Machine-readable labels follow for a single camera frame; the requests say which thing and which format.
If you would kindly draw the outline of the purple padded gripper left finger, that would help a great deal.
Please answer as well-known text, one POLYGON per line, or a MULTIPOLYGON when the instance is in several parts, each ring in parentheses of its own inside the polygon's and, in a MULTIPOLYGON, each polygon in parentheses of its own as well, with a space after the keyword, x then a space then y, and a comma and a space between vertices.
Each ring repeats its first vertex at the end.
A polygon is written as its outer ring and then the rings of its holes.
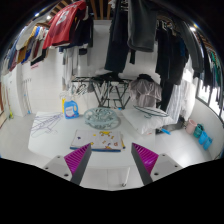
POLYGON ((81 183, 92 150, 91 145, 84 145, 66 156, 57 155, 43 169, 76 185, 81 183))

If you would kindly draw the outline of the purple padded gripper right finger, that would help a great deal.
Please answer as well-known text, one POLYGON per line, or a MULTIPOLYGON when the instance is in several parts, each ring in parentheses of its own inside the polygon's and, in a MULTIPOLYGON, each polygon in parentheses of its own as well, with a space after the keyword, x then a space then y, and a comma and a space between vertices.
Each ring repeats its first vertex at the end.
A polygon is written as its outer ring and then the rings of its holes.
POLYGON ((182 166, 167 154, 157 154, 136 143, 132 144, 131 154, 143 185, 148 185, 182 169, 182 166))

